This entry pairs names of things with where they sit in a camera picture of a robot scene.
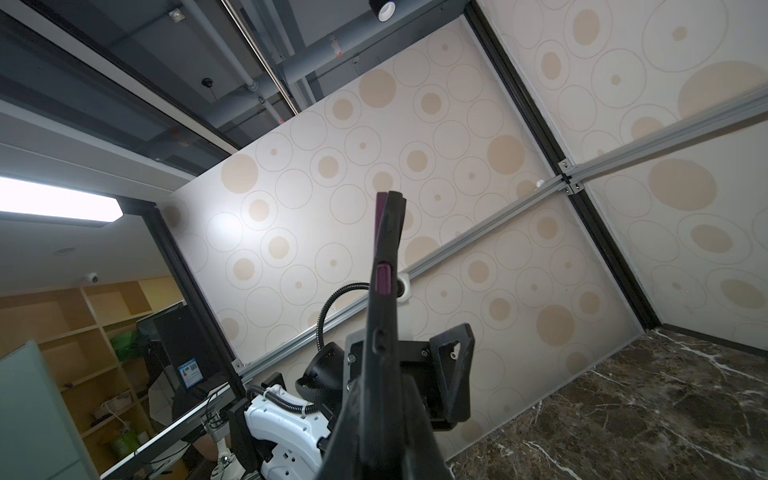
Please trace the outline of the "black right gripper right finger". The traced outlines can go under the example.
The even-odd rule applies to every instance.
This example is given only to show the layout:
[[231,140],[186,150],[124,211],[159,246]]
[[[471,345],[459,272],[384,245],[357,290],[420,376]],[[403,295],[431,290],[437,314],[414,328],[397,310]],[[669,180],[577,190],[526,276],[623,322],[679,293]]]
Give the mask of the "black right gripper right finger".
[[416,381],[409,375],[404,375],[402,381],[405,428],[402,478],[452,480],[453,476],[438,448]]

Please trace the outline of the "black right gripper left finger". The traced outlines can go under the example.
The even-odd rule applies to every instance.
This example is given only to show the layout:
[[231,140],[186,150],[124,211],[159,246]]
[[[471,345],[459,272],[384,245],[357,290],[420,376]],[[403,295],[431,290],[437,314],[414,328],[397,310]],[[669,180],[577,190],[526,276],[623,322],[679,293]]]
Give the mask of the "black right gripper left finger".
[[350,384],[346,403],[331,434],[317,479],[368,479],[370,469],[364,453],[372,413],[367,383],[362,378]]

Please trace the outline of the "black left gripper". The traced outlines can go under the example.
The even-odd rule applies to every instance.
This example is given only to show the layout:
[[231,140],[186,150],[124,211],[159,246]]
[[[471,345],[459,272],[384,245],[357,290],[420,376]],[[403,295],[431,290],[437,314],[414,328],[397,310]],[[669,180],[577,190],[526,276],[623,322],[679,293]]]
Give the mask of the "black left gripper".
[[[345,341],[343,400],[362,374],[363,335]],[[427,341],[400,340],[401,371],[414,378],[434,431],[450,431],[471,416],[470,373],[475,337],[461,323]]]

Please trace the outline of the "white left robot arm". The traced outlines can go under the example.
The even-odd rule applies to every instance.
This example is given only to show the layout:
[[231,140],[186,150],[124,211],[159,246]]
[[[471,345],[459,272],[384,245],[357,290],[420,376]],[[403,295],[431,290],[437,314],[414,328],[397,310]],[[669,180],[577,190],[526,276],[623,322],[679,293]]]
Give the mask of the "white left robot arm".
[[247,472],[265,479],[449,479],[435,434],[471,416],[469,377],[475,338],[469,324],[427,341],[401,341],[398,355],[404,388],[404,444],[385,467],[364,465],[360,452],[365,422],[358,386],[363,331],[347,338],[352,355],[344,367],[339,413],[328,420],[321,408],[288,394],[283,386],[251,386],[229,412],[233,453]]

